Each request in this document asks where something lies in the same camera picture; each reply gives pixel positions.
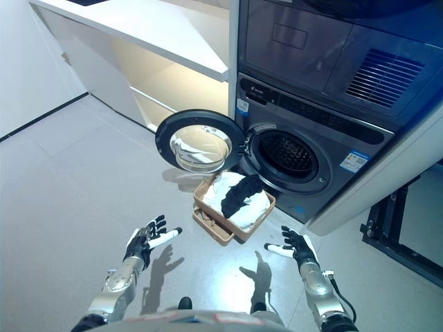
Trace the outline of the left robot hand black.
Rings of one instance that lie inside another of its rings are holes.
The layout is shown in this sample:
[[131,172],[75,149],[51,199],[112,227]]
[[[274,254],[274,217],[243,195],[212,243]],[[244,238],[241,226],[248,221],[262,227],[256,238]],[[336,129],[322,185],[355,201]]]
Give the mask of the left robot hand black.
[[140,259],[143,263],[141,271],[145,270],[150,264],[151,251],[183,232],[180,227],[167,230],[166,223],[165,216],[162,214],[149,221],[144,227],[136,228],[127,243],[123,260],[130,257]]

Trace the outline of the right robot hand black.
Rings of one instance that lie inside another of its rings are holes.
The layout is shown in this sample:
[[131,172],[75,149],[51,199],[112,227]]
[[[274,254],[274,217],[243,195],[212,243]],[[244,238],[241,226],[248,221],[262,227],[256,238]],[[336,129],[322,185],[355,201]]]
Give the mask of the right robot hand black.
[[308,262],[318,264],[312,242],[307,235],[298,234],[294,229],[285,225],[281,227],[281,231],[284,244],[276,245],[266,243],[264,244],[265,250],[280,255],[281,257],[295,259],[298,267]]

